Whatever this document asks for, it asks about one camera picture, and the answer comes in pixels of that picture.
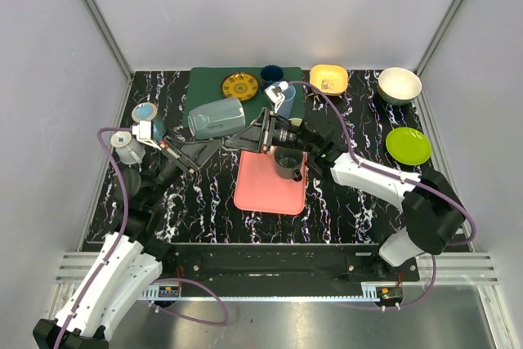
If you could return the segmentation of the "dark grey mug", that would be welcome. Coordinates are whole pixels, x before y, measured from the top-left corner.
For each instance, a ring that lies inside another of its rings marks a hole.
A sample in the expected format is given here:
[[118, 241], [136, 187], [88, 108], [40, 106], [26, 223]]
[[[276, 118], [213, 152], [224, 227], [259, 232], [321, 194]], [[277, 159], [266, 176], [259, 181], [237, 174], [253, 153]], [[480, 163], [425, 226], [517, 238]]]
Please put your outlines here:
[[300, 150], [276, 148], [274, 152], [276, 174], [285, 180], [302, 181], [305, 157], [306, 154]]

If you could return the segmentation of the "white grey mug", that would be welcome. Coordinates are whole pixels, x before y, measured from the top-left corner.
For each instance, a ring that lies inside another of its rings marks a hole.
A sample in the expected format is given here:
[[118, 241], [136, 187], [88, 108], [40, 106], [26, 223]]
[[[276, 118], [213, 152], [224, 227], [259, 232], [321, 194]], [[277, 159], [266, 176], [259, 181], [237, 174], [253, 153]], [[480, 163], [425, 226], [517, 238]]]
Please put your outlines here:
[[187, 122], [192, 136], [197, 140], [235, 134], [246, 124], [241, 101], [233, 97], [192, 109]]

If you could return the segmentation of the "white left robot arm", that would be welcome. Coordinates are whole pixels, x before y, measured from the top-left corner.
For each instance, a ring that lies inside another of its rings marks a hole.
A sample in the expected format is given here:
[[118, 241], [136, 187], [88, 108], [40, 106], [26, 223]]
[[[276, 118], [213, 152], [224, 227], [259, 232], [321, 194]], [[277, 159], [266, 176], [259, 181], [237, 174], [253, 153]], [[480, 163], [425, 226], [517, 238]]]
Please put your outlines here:
[[107, 348], [115, 329], [136, 300], [150, 286], [157, 295], [147, 299], [155, 311], [159, 302], [174, 300], [172, 284], [201, 288], [177, 269], [175, 249], [152, 233], [157, 206], [165, 190], [188, 172], [197, 172], [221, 147], [217, 140], [156, 143], [164, 156], [154, 177], [137, 172], [123, 174], [115, 159], [110, 163], [118, 178], [123, 218], [118, 229], [105, 237], [95, 262], [67, 303], [52, 319], [40, 319], [33, 330], [40, 348]]

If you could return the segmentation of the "sage green mug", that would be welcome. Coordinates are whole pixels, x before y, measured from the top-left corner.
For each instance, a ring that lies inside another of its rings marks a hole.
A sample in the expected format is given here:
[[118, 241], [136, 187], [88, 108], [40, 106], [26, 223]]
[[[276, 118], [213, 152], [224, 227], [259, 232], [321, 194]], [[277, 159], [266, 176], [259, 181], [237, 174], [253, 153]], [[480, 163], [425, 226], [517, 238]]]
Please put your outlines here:
[[292, 118], [292, 119], [289, 119], [289, 122], [290, 122], [293, 126], [299, 127], [299, 126], [302, 124], [302, 119], [299, 119], [299, 118]]

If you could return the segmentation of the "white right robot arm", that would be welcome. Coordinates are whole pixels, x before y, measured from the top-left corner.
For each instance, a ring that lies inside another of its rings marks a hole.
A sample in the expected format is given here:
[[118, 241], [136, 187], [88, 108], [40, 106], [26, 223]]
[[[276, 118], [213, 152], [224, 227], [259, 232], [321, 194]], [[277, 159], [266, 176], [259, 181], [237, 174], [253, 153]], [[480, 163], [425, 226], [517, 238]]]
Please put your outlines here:
[[306, 153], [306, 166], [318, 177], [374, 195], [396, 207], [405, 226], [388, 236], [371, 260], [379, 280], [390, 280], [400, 265], [423, 253], [439, 255], [465, 220], [465, 209], [446, 177], [431, 170], [423, 175], [402, 172], [352, 157], [306, 121], [290, 121], [263, 109], [244, 130], [225, 140], [228, 148], [268, 153], [278, 147]]

